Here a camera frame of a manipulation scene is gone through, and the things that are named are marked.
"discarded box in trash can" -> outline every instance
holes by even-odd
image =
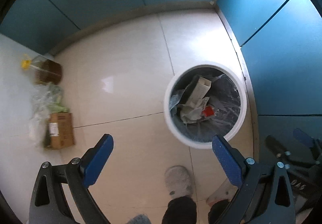
[[[52,113],[49,119],[50,148],[59,150],[74,145],[71,113]]]

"trash can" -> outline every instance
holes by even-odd
[[[231,140],[242,126],[244,82],[224,65],[203,63],[175,75],[165,93],[165,121],[173,135],[197,149],[211,149],[215,135]]]

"black pants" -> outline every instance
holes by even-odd
[[[209,224],[214,224],[223,213],[228,200],[222,200],[214,204],[208,213]],[[168,204],[162,224],[196,224],[197,223],[197,205],[190,197],[180,197],[173,199]]]

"yellow bottle cap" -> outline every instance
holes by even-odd
[[[31,60],[22,60],[21,61],[21,68],[24,70],[28,70],[31,64]]]

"shoe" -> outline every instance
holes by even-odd
[[[192,195],[192,180],[183,166],[173,166],[165,172],[165,185],[172,199]]]

